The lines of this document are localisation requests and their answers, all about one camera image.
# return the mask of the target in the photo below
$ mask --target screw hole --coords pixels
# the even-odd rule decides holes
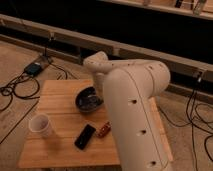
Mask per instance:
[[[146,130],[141,130],[141,133],[144,135],[146,134]]]
[[[150,68],[151,70],[154,70],[154,68],[153,68],[152,66],[149,66],[149,68]]]
[[[137,136],[139,137],[139,136],[145,135],[145,134],[146,134],[146,130],[144,129],[144,130],[139,131],[139,132],[137,133]]]
[[[156,161],[151,161],[151,162],[147,165],[147,167],[148,167],[148,168],[151,168],[151,167],[154,167],[156,164],[157,164]]]
[[[132,104],[136,104],[137,100],[131,100]]]

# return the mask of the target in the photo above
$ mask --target red object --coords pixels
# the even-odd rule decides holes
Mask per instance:
[[[103,138],[105,137],[109,131],[111,130],[111,126],[110,126],[110,123],[107,122],[104,124],[104,126],[99,130],[99,132],[97,133],[97,137],[98,138]]]

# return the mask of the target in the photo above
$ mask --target cable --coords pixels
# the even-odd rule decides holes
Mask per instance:
[[[210,153],[209,153],[209,150],[208,150],[208,147],[207,147],[207,142],[208,142],[208,140],[209,140],[210,138],[212,138],[212,137],[213,137],[213,135],[210,135],[210,136],[206,137],[205,140],[204,140],[205,152],[206,152],[206,154],[208,155],[208,157],[209,157],[209,159],[211,160],[211,162],[213,162],[213,158],[211,157],[211,155],[210,155]]]
[[[59,65],[56,65],[56,64],[53,64],[49,61],[49,57],[47,56],[47,47],[49,46],[49,44],[52,42],[52,38],[49,39],[49,41],[47,42],[47,44],[45,45],[44,47],[44,57],[46,57],[48,63],[55,67],[56,69],[60,70],[60,71],[63,71],[63,73],[65,74],[65,79],[67,80],[68,79],[68,75],[70,75],[71,77],[73,77],[74,79],[78,79],[75,75],[73,75],[70,71],[64,69],[62,66],[59,66]]]
[[[178,124],[174,123],[171,119],[169,119],[167,114],[163,111],[163,109],[160,106],[158,106],[158,109],[164,115],[164,117],[169,121],[169,123],[172,124],[173,126],[175,126],[175,127],[186,127],[186,126],[190,125],[190,123],[186,123],[186,124],[183,124],[183,125],[178,125]]]
[[[13,126],[13,128],[7,133],[7,135],[0,141],[0,145],[7,139],[7,137],[14,131],[14,129],[20,124],[20,122],[32,111],[32,109],[38,104],[36,101],[31,108],[22,116],[22,118]]]
[[[17,92],[16,92],[16,88],[20,85],[20,84],[23,84],[23,83],[26,83],[28,81],[34,81],[36,83],[36,90],[34,92],[32,92],[31,94],[29,95],[25,95],[25,96],[21,96],[19,95]],[[38,99],[39,97],[35,97],[35,95],[39,92],[40,90],[40,84],[38,82],[37,79],[25,74],[25,73],[22,73],[21,75],[13,78],[9,83],[7,83],[5,86],[3,87],[0,87],[0,95],[2,97],[10,97],[10,100],[9,102],[3,107],[3,108],[0,108],[0,112],[3,112],[5,111],[6,109],[9,108],[9,106],[12,104],[12,101],[13,101],[13,97],[17,97],[19,99],[22,99],[22,100],[32,100],[32,99]]]

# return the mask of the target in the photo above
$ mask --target white cup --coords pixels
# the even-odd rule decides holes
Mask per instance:
[[[29,121],[29,129],[44,138],[50,136],[53,132],[49,117],[45,114],[33,116]]]

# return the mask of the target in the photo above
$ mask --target power strip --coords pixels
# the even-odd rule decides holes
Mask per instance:
[[[53,62],[52,58],[40,55],[36,60],[30,63],[24,68],[24,73],[36,77],[45,68],[47,68]]]

